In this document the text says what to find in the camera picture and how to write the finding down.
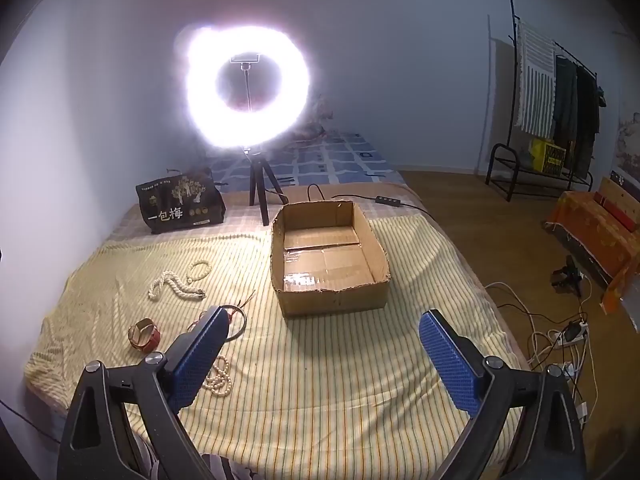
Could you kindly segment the black clothes rack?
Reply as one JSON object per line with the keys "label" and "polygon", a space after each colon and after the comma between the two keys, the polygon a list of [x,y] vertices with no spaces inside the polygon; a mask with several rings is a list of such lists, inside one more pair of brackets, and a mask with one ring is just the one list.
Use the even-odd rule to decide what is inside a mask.
{"label": "black clothes rack", "polygon": [[512,26],[509,130],[492,147],[485,183],[507,200],[555,200],[576,185],[592,188],[592,150],[606,105],[598,75],[518,14]]}

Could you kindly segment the yellow striped bed cloth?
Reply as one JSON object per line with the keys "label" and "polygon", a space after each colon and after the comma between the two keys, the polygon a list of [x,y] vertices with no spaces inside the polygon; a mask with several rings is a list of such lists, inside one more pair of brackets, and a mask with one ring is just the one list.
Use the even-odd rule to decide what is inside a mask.
{"label": "yellow striped bed cloth", "polygon": [[232,388],[202,389],[180,418],[203,453],[268,479],[426,479],[468,418],[454,407],[420,344],[421,314],[435,308],[481,352],[520,362],[494,304],[450,239],[420,216],[375,219],[390,264],[378,310],[318,318],[281,314],[270,278],[270,235],[109,242],[68,279],[42,322],[24,375],[59,411],[85,365],[139,362],[128,328],[153,320],[171,344],[202,312],[197,302],[148,290],[165,271],[205,260],[209,304],[242,304],[242,336],[224,346]]}

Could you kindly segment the open cardboard box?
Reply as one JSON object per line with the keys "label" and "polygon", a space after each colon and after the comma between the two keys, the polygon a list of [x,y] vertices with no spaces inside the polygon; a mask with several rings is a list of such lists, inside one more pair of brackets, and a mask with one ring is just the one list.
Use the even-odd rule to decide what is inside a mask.
{"label": "open cardboard box", "polygon": [[386,253],[362,210],[349,200],[283,206],[271,225],[270,269],[286,318],[386,306]]}

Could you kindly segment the phone holder clamp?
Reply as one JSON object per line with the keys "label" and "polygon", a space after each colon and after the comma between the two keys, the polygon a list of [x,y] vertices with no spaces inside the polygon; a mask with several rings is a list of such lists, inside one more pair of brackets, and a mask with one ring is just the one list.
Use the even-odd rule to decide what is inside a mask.
{"label": "phone holder clamp", "polygon": [[260,54],[256,52],[247,52],[233,55],[229,62],[231,64],[241,66],[243,70],[247,70],[250,66],[260,62]]}

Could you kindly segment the blue white patterned quilt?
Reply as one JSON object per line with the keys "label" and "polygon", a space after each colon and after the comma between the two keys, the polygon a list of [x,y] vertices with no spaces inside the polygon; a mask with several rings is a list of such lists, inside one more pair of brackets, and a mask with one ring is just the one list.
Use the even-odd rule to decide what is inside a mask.
{"label": "blue white patterned quilt", "polygon": [[[398,183],[400,173],[361,134],[328,131],[311,140],[278,139],[260,150],[281,186]],[[224,192],[250,188],[250,161],[239,150],[216,151],[206,164]]]}

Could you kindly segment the dark hanging clothes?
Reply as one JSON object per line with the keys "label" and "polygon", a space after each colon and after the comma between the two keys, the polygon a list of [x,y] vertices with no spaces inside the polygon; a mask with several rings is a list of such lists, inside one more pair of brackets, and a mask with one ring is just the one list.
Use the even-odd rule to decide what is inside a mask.
{"label": "dark hanging clothes", "polygon": [[575,157],[591,159],[600,132],[600,108],[606,107],[597,77],[569,58],[555,58],[553,140]]}

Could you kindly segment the black plum snack bag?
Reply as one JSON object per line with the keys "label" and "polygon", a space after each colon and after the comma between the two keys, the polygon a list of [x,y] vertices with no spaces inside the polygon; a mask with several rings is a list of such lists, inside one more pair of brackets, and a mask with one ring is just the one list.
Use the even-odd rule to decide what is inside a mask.
{"label": "black plum snack bag", "polygon": [[168,174],[136,186],[141,217],[153,234],[216,226],[226,204],[212,170]]}

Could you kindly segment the orange cloth covered box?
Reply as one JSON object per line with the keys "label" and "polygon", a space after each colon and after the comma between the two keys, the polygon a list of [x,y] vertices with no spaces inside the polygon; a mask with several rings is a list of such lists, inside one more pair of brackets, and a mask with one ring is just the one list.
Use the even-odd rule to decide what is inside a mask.
{"label": "orange cloth covered box", "polygon": [[639,274],[639,194],[618,174],[604,177],[594,192],[565,191],[545,226],[558,226],[585,249],[604,274],[608,287],[601,307],[613,313]]}

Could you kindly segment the landscape painting scroll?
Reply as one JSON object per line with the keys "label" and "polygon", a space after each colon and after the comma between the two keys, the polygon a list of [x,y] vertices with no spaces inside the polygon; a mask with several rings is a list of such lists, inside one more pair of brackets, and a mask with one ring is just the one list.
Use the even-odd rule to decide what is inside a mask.
{"label": "landscape painting scroll", "polygon": [[623,122],[618,129],[617,166],[634,180],[640,176],[640,113],[634,112],[629,122]]}

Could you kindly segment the black tripod stand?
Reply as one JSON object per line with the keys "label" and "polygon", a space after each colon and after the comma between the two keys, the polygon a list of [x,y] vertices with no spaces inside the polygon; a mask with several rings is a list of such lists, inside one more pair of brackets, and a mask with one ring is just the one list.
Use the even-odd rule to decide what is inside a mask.
{"label": "black tripod stand", "polygon": [[266,156],[260,151],[244,148],[243,153],[250,162],[250,206],[258,203],[262,225],[270,223],[267,194],[271,193],[279,197],[282,205],[288,203],[276,175],[274,174]]}

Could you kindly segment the red leather watch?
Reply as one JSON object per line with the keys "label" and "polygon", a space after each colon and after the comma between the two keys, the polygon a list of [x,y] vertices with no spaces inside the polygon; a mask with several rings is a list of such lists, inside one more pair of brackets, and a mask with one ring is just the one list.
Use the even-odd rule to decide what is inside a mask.
{"label": "red leather watch", "polygon": [[143,353],[151,353],[160,344],[160,330],[150,318],[142,318],[128,328],[130,346]]}

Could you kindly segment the yellow black box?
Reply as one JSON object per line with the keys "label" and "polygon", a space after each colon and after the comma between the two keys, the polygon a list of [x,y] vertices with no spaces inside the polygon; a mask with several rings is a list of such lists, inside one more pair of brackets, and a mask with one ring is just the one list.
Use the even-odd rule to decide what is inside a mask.
{"label": "yellow black box", "polygon": [[553,177],[562,174],[566,153],[564,148],[544,139],[533,138],[529,142],[528,152],[533,170]]}

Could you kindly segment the pink checkered bed sheet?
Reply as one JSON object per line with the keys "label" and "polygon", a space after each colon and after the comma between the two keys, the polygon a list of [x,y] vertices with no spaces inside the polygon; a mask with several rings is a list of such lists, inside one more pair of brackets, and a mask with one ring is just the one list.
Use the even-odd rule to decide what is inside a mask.
{"label": "pink checkered bed sheet", "polygon": [[[284,195],[291,204],[325,202],[326,200],[350,200],[357,204],[369,219],[379,219],[407,214],[422,214],[429,222],[435,219],[422,204],[418,194],[407,185],[394,182],[357,182],[339,184],[311,183],[286,186]],[[142,219],[138,205],[131,207],[115,231],[106,239],[107,244],[156,244],[182,238],[200,238],[218,235],[256,234],[262,236],[271,230],[262,222],[257,204],[251,205],[247,192],[227,192],[222,196],[226,211],[220,223],[206,223],[196,209],[186,216],[196,221],[195,226],[154,234]]]}

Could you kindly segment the black device on floor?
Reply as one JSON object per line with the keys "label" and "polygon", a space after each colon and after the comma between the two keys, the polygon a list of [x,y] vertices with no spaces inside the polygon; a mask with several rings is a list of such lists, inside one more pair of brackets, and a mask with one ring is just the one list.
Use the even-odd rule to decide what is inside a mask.
{"label": "black device on floor", "polygon": [[550,283],[556,292],[582,296],[582,274],[571,255],[566,257],[561,269],[552,272]]}

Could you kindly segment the white striped hanging garment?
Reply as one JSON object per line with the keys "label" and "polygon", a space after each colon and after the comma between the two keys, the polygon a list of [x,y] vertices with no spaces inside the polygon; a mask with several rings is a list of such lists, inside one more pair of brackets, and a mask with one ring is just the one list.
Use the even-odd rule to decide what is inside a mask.
{"label": "white striped hanging garment", "polygon": [[552,137],[555,43],[526,21],[516,25],[518,116],[515,125],[535,138]]}

